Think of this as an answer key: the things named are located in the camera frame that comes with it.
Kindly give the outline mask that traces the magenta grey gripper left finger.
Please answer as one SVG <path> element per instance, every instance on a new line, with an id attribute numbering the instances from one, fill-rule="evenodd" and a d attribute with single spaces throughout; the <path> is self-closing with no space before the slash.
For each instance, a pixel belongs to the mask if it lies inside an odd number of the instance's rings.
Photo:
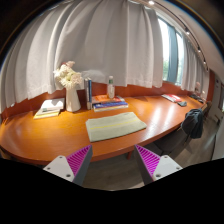
<path id="1" fill-rule="evenodd" d="M 88 145 L 67 157 L 59 155 L 44 167 L 44 170 L 81 186 L 86 176 L 92 155 L 92 146 Z"/>

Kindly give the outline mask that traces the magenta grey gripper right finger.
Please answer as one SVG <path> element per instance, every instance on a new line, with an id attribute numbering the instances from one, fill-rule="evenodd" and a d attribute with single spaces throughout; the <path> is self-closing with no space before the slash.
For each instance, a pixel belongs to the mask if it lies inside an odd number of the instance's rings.
<path id="1" fill-rule="evenodd" d="M 182 169 L 168 155 L 159 156 L 139 145 L 134 146 L 134 156 L 145 185 Z"/>

